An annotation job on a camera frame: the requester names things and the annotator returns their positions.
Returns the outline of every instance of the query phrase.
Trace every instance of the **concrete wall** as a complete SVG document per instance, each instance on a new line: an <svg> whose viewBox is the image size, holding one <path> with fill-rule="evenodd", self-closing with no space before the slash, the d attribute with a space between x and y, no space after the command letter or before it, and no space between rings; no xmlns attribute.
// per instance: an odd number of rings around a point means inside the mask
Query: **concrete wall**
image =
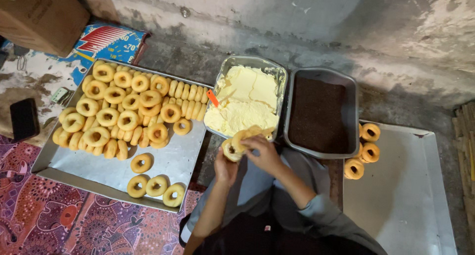
<svg viewBox="0 0 475 255"><path fill-rule="evenodd" d="M85 1L167 40L328 65L444 107L475 98L475 0Z"/></svg>

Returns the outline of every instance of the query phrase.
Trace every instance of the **metal tray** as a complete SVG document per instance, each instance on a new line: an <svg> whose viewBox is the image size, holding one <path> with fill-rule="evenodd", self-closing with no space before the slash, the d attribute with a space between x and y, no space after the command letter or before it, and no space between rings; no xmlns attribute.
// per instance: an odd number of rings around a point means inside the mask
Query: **metal tray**
<svg viewBox="0 0 475 255"><path fill-rule="evenodd" d="M128 66L131 69L142 72L170 77L188 84L197 84L211 88L211 86L203 83L159 71L148 70L113 60L101 60ZM83 91L80 84L69 101L68 106L75 106L82 94ZM161 196L149 197L146 195L142 198L133 198L127 194L126 187L129 180L137 175L130 169L130 161L135 155L149 153L152 155L154 161L151 169L145 172L144 175L149 177L165 175L169 179L169 184L181 183L181 185L188 188L201 143L203 142L206 132L202 121L193 120L192 124L192 130L184 136L174 135L173 130L169 129L170 142L163 149L154 149L152 147L141 149L140 147L129 146L128 159L119 161L115 158L105 159L102 155L94 156L83 150L71 151L70 149L60 148L54 144L52 140L53 132L56 128L61 126L61 124L57 122L33 164L31 173L105 197L176 213L180 211L181 205L175 208L165 206L161 200Z"/></svg>
<svg viewBox="0 0 475 255"><path fill-rule="evenodd" d="M381 129L380 159L361 179L344 179L343 212L388 254L456 255L436 135L371 123Z"/></svg>
<svg viewBox="0 0 475 255"><path fill-rule="evenodd" d="M215 87L213 88L213 93L215 95L217 95L219 91L221 90L221 88L217 86L217 81L220 80L222 77L226 76L229 69L233 66L245 66L245 67L261 69L262 72L276 77L277 85L278 85L276 115L279 117L279 121L277 122L276 130L274 130L274 132L272 133L272 139L276 139L277 129L279 128L279 123L281 119L280 115L282 113L282 105L284 104L285 88L287 87L287 81L288 81L287 70L277 63L274 63L272 61L269 61L267 59L264 59L258 56L245 56L245 55L228 56L226 59L224 59L223 64L221 65L221 70L219 71L217 75L216 84L215 84ZM208 102L206 112L210 108L210 104L212 104L211 101ZM222 134L219 131L215 131L211 129L210 127L206 126L206 124L205 124L205 127L208 131L214 134L217 134L225 139L232 138L232 136L227 136L227 135Z"/></svg>
<svg viewBox="0 0 475 255"><path fill-rule="evenodd" d="M296 77L305 77L314 80L321 80L330 84L343 85L346 88L343 106L341 107L341 118L348 133L348 151L344 154L331 154L317 152L306 149L290 141L288 133L290 127L290 116L292 114L292 100L294 98L294 82ZM323 159L339 159L353 157L358 154L359 149L359 126L358 126L358 83L354 78L340 71L329 67L309 67L292 71L290 75L289 99L284 123L285 142L292 148L300 150L309 155Z"/></svg>

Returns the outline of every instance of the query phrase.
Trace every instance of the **person's left hand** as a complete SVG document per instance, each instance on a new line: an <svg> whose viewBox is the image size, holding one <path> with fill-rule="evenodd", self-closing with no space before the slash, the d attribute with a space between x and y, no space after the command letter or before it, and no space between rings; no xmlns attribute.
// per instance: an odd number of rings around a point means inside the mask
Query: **person's left hand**
<svg viewBox="0 0 475 255"><path fill-rule="evenodd" d="M238 164L226 159L223 154L223 148L219 147L219 151L214 161L214 171L216 173L216 183L223 183L231 187L236 181L238 174Z"/></svg>

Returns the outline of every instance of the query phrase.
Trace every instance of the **sleeve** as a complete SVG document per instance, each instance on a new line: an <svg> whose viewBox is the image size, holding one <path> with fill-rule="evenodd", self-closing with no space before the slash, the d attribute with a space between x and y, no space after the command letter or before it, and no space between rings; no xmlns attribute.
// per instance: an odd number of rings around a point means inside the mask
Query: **sleeve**
<svg viewBox="0 0 475 255"><path fill-rule="evenodd" d="M321 236L344 237L365 246L378 255L387 255L376 240L344 215L324 195L314 197L299 213L314 223Z"/></svg>

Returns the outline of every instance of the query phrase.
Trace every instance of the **mobile phone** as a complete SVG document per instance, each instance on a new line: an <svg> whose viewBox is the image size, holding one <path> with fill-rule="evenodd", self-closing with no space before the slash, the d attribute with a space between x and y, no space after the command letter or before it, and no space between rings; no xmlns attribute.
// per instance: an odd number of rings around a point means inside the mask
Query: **mobile phone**
<svg viewBox="0 0 475 255"><path fill-rule="evenodd" d="M21 142L39 135L38 112L34 98L10 105L13 142Z"/></svg>

